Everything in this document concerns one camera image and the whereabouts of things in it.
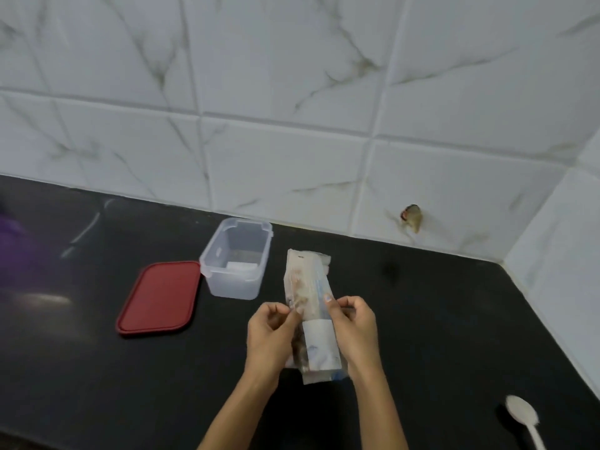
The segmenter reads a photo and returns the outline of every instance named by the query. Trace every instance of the person's left hand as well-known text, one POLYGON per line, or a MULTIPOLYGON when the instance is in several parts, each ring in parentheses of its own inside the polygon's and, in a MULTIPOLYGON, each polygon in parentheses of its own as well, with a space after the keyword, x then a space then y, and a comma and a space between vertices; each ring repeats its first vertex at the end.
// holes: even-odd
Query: person's left hand
POLYGON ((244 375, 274 392, 301 321, 302 316, 283 303, 263 303, 248 322, 244 375))

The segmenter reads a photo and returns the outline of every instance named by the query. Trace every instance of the spoon handle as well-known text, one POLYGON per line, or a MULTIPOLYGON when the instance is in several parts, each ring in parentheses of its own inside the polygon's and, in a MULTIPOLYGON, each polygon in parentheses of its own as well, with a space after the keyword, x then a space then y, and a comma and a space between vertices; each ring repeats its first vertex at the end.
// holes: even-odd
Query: spoon handle
POLYGON ((531 438, 533 439, 533 443, 535 444, 536 450, 546 450, 544 442, 542 442, 542 438, 540 437, 538 431, 535 429, 535 426, 527 425, 527 429, 529 430, 529 434, 531 434, 531 438))

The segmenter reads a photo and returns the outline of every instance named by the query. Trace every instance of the plastic packet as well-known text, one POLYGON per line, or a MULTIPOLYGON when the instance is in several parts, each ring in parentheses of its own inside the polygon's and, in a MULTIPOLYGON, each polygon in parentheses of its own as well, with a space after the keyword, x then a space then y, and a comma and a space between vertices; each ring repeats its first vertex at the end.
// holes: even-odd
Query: plastic packet
POLYGON ((330 256, 312 251, 287 252, 283 284, 286 302, 302 312, 302 325, 292 340, 293 362, 304 384, 345 378, 346 360, 335 339, 334 327, 323 301, 332 295, 326 273, 330 256))

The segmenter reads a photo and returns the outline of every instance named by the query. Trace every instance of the forearm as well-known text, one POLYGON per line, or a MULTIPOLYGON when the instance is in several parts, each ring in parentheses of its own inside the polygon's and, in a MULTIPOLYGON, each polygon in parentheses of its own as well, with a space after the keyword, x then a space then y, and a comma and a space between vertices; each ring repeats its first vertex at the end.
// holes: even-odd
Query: forearm
POLYGON ((198 450, 247 449, 272 393, 265 382, 244 374, 206 431, 198 450))
POLYGON ((408 450, 383 369, 367 370, 355 376, 353 382, 363 450, 408 450))

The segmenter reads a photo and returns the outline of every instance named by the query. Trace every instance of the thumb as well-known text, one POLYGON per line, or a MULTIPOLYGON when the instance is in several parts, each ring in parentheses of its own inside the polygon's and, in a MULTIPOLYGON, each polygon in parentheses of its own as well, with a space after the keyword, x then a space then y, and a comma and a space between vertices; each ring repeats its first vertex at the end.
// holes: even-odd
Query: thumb
POLYGON ((334 322, 334 324, 342 322, 343 320, 348 320, 336 299, 334 299, 331 295, 326 294, 323 297, 323 300, 325 301, 325 306, 327 306, 327 311, 329 311, 329 315, 331 316, 331 320, 334 322))
POLYGON ((302 314, 293 310, 287 315, 286 321, 277 329, 278 332, 285 334, 291 340, 294 336, 296 327, 302 322, 302 314))

